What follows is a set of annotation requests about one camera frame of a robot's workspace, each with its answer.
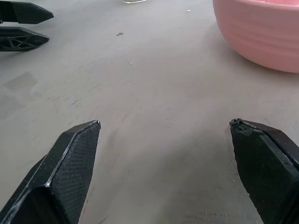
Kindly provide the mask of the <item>pink ribbed bowl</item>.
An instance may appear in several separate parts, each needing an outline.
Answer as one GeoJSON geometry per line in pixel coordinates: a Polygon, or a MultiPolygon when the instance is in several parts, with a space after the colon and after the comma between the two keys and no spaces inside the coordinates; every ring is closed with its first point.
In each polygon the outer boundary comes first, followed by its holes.
{"type": "Polygon", "coordinates": [[[299,73],[299,0],[213,0],[220,32],[244,58],[299,73]]]}

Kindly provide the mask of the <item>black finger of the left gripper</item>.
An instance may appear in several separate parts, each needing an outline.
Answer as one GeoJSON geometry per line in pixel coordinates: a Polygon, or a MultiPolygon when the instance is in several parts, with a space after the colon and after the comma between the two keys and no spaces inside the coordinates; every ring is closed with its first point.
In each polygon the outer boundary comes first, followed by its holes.
{"type": "Polygon", "coordinates": [[[0,27],[0,52],[26,52],[47,42],[49,37],[22,27],[0,27]]]}
{"type": "Polygon", "coordinates": [[[39,24],[52,19],[54,14],[30,2],[0,0],[0,24],[15,22],[19,24],[39,24]]]}

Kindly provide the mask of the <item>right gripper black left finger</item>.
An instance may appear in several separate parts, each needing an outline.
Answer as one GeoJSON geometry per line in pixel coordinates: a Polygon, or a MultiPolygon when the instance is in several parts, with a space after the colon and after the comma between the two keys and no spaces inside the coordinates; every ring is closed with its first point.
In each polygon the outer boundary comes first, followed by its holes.
{"type": "Polygon", "coordinates": [[[78,224],[100,129],[92,120],[61,133],[0,211],[0,224],[78,224]]]}

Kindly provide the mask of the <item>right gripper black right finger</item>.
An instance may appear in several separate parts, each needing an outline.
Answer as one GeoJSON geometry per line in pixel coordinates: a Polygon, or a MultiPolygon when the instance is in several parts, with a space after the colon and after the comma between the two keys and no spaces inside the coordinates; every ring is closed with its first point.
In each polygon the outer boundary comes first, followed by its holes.
{"type": "Polygon", "coordinates": [[[299,146],[264,124],[229,123],[239,177],[264,224],[299,224],[299,146]]]}

